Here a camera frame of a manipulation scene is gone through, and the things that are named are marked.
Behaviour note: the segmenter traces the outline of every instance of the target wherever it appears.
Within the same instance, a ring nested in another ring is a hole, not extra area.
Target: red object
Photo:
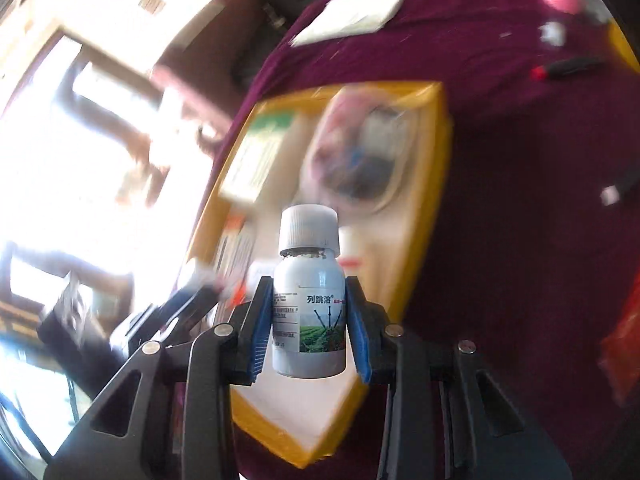
[[[338,263],[343,269],[354,269],[362,265],[362,258],[359,256],[340,256]]]
[[[244,298],[246,297],[246,286],[245,282],[240,283],[238,288],[236,288],[236,292],[231,297],[231,304],[234,306],[238,306],[239,304],[244,302]]]
[[[602,341],[600,366],[609,378],[616,402],[624,405],[640,378],[640,272],[618,325]]]
[[[536,81],[542,81],[546,79],[546,76],[546,70],[543,66],[537,66],[531,70],[531,78],[535,79]]]

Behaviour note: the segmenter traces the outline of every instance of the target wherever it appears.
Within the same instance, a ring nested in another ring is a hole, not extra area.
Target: green field image on label
[[[300,351],[301,352],[335,352],[345,348],[344,321],[342,311],[334,322],[329,324],[325,316],[320,316],[315,310],[317,323],[314,326],[300,327]]]

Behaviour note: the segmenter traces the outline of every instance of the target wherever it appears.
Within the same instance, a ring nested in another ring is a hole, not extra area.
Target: white paper
[[[331,0],[320,15],[291,40],[291,44],[300,46],[331,38],[377,32],[396,15],[402,1]]]

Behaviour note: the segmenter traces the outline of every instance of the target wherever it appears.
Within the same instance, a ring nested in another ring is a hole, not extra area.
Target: table
[[[260,98],[365,80],[440,80],[454,119],[449,180],[406,323],[469,338],[578,470],[622,416],[597,365],[640,256],[640,200],[599,192],[640,155],[640,78],[606,28],[562,16],[560,50],[539,41],[539,0],[406,0],[376,34],[291,48],[309,7],[271,54],[231,136]],[[602,70],[554,82],[532,67],[584,54]],[[251,479],[375,478],[383,396],[373,391],[338,453],[304,471],[238,436]]]

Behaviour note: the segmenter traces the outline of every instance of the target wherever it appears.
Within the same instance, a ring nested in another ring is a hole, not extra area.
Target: bottle cap
[[[280,254],[289,249],[313,247],[340,255],[338,215],[330,207],[316,204],[294,205],[282,212]]]

